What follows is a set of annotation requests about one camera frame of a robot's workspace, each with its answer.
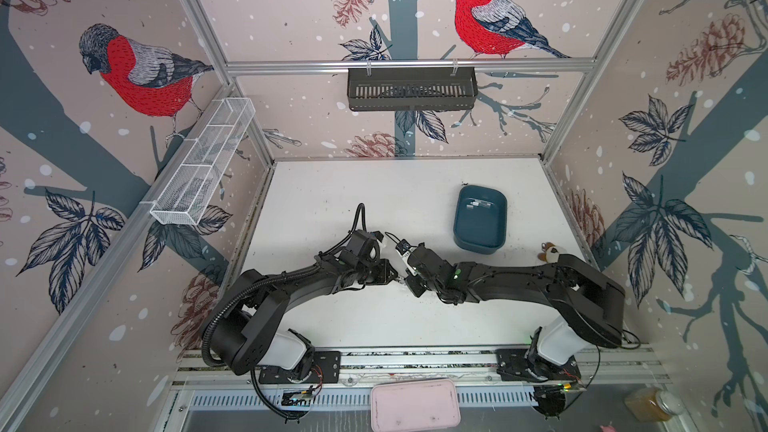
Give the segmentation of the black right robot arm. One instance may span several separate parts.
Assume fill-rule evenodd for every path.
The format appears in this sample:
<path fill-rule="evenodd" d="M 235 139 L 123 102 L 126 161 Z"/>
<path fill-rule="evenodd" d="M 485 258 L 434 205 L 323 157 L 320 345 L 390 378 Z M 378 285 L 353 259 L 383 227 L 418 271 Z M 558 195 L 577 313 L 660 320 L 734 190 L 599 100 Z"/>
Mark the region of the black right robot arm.
<path fill-rule="evenodd" d="M 424 244 L 397 251 L 415 296 L 429 290 L 450 305 L 491 300 L 547 305 L 584 341 L 605 348 L 621 345 L 624 288 L 575 255 L 537 266 L 500 267 L 451 264 Z"/>

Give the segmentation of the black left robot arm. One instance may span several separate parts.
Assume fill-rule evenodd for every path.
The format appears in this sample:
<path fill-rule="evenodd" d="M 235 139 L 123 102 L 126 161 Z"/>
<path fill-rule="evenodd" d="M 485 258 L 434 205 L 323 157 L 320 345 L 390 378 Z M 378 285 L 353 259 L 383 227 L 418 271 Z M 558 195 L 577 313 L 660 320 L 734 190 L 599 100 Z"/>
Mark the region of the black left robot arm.
<path fill-rule="evenodd" d="M 382 241 L 381 232 L 367 229 L 360 203 L 347 235 L 319 252 L 311 265 L 273 275 L 243 272 L 199 329 L 205 364 L 226 366 L 236 375 L 277 367 L 293 381 L 308 378 L 315 347 L 293 329 L 279 330 L 284 315 L 318 297 L 393 282 L 397 272 L 381 257 Z"/>

